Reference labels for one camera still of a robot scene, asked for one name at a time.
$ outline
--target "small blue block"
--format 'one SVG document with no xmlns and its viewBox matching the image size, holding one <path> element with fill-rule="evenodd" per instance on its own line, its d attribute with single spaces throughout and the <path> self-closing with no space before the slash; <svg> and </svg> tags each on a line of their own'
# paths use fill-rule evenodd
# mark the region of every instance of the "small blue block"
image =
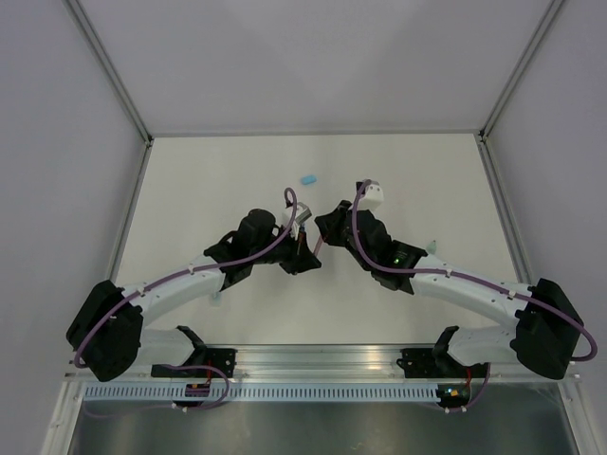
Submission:
<svg viewBox="0 0 607 455">
<path fill-rule="evenodd" d="M 314 182 L 316 182 L 316 175 L 310 174 L 305 177 L 302 177 L 300 179 L 300 182 L 302 182 L 302 185 L 312 185 Z"/>
</svg>

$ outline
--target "white table surface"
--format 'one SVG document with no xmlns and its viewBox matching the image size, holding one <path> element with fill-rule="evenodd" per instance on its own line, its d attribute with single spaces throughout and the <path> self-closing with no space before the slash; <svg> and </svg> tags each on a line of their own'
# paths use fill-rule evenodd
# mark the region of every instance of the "white table surface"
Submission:
<svg viewBox="0 0 607 455">
<path fill-rule="evenodd" d="M 299 179 L 315 174 L 303 186 Z M 151 151 L 118 285 L 149 281 L 215 244 L 253 208 L 278 215 L 291 186 L 314 215 L 352 201 L 355 182 L 377 180 L 376 210 L 401 242 L 491 278 L 515 281 L 473 135 L 158 138 Z M 310 247 L 318 230 L 307 223 Z M 454 305 L 392 292 L 342 248 L 323 246 L 322 269 L 287 275 L 277 264 L 222 293 L 191 301 L 151 327 L 188 325 L 207 343 L 435 342 L 450 325 L 492 322 Z"/>
</svg>

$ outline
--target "gray wall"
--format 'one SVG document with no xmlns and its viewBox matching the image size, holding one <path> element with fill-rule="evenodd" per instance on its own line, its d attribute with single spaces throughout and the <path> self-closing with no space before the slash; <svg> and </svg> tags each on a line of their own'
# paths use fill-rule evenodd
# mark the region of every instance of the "gray wall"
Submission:
<svg viewBox="0 0 607 455">
<path fill-rule="evenodd" d="M 40 450 L 141 142 L 59 0 L 0 15 L 0 441 Z"/>
<path fill-rule="evenodd" d="M 549 0 L 83 0 L 155 136 L 480 129 Z"/>
<path fill-rule="evenodd" d="M 536 276 L 562 284 L 598 339 L 584 366 L 607 422 L 607 2 L 566 4 L 492 137 Z M 581 343 L 580 350 L 585 350 Z"/>
</svg>

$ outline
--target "perforated metal strip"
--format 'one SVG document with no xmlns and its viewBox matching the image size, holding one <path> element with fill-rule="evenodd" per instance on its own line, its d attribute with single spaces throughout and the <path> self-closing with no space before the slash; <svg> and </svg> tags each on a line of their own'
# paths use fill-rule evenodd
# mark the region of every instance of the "perforated metal strip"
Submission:
<svg viewBox="0 0 607 455">
<path fill-rule="evenodd" d="M 226 386 L 213 383 L 204 400 L 216 400 Z M 257 402 L 426 402 L 435 403 L 436 384 L 255 384 L 234 383 L 225 401 Z M 183 383 L 110 382 L 88 384 L 87 401 L 202 401 Z"/>
</svg>

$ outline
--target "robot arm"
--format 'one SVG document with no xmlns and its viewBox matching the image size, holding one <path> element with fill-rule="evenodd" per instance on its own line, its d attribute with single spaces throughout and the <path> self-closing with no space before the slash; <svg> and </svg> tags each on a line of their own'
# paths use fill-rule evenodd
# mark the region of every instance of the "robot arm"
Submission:
<svg viewBox="0 0 607 455">
<path fill-rule="evenodd" d="M 520 362 L 545 377 L 564 377 L 579 330 L 525 301 L 539 300 L 583 325 L 555 283 L 540 280 L 530 286 L 496 282 L 448 264 L 422 248 L 394 240 L 371 212 L 383 200 L 379 184 L 370 182 L 365 189 L 361 185 L 358 183 L 359 193 L 363 193 L 358 199 L 357 228 L 364 253 L 353 233 L 349 201 L 341 201 L 331 213 L 315 219 L 324 241 L 346 248 L 383 287 L 445 300 L 499 324 L 484 329 L 445 329 L 432 350 L 435 364 L 445 376 L 459 377 L 465 367 L 478 363 Z"/>
<path fill-rule="evenodd" d="M 151 330 L 146 326 L 192 299 L 234 286 L 250 275 L 255 264 L 278 263 L 291 275 L 320 268 L 320 261 L 308 248 L 304 231 L 304 222 L 310 217 L 308 206 L 297 203 L 295 208 L 285 209 L 283 225 L 278 227 L 270 212 L 254 209 L 237 230 L 226 234 L 186 267 L 155 282 L 122 288 L 110 281 L 98 283 L 69 327 L 67 340 L 74 349 L 79 349 L 101 319 L 122 302 L 120 309 L 90 337 L 82 352 L 86 367 L 100 381 L 112 380 L 133 366 L 152 366 L 154 375 L 162 364 L 206 364 L 206 347 L 188 327 Z M 240 261 L 278 241 L 287 226 L 289 233 L 270 251 L 254 261 Z M 217 264 L 226 266 L 212 267 Z"/>
</svg>

